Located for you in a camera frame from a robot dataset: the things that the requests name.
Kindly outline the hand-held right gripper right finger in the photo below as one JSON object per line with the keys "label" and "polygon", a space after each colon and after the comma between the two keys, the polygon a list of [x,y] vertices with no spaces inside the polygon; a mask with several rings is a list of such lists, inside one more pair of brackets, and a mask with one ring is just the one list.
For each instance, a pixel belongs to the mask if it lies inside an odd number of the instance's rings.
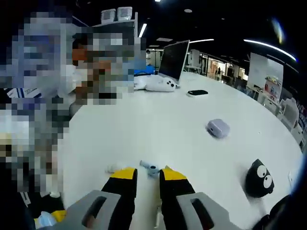
{"label": "hand-held right gripper right finger", "polygon": [[165,167],[159,172],[159,186],[167,230],[239,229],[229,212],[205,193],[196,193],[185,175]]}

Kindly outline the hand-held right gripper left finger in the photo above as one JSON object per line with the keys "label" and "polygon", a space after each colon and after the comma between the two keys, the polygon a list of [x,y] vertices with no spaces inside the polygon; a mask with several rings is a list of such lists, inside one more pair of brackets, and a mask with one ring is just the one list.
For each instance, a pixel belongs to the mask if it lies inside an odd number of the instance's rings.
{"label": "hand-held right gripper left finger", "polygon": [[128,230],[135,211],[138,170],[115,171],[101,190],[93,190],[67,210],[67,230]]}

